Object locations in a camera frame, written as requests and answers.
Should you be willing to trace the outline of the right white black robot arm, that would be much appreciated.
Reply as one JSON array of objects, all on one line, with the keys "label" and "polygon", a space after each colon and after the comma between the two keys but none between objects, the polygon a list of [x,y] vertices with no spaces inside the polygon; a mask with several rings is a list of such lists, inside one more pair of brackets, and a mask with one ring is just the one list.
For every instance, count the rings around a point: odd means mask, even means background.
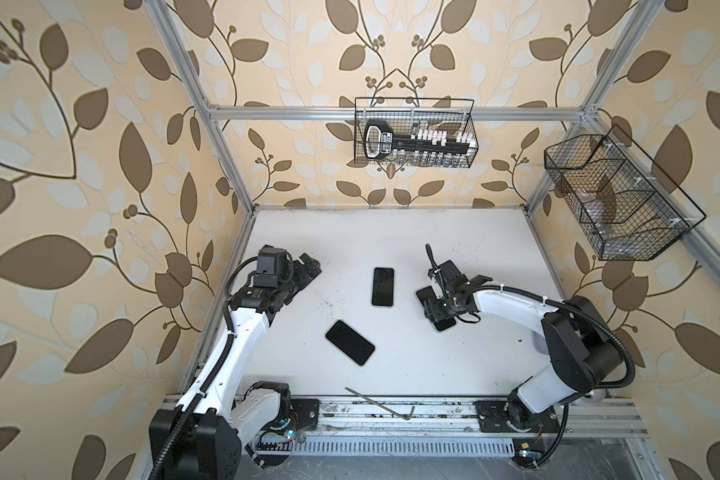
[{"label": "right white black robot arm", "polygon": [[439,332],[458,322],[476,324],[492,315],[521,325],[546,345],[549,365],[506,397],[504,417],[525,432],[556,405],[595,390],[625,388],[636,377],[636,362],[591,301],[582,296],[554,301],[490,277],[467,278],[450,260],[437,263],[425,246],[431,285],[416,292],[424,316]]}]

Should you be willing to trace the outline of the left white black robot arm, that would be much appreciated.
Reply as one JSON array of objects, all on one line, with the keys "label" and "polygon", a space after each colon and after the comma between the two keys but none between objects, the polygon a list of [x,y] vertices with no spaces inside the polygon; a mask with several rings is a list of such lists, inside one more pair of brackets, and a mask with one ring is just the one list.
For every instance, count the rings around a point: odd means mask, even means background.
[{"label": "left white black robot arm", "polygon": [[298,431],[288,384],[258,381],[238,400],[243,375],[257,344],[276,314],[321,273],[308,254],[293,258],[285,249],[263,246],[245,280],[230,277],[221,305],[221,325],[206,363],[170,409],[149,425],[152,479],[232,479],[242,455],[260,467],[257,448],[266,439],[288,444]]}]

